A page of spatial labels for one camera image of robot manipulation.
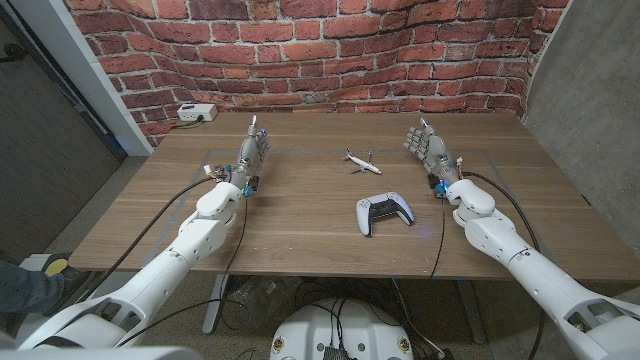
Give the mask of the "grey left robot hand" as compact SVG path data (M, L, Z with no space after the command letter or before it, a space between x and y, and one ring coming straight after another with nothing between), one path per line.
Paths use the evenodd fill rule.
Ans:
M268 134L258 125L254 114L248 127L247 137L243 140L236 163L232 166L229 182L242 189L249 180L259 174L269 150Z

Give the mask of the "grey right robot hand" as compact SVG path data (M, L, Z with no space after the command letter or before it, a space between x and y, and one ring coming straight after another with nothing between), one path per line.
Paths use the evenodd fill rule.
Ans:
M450 186L462 179L457 160L451 155L444 140L424 117L421 127L411 127L406 135L404 147L424 165L427 173Z

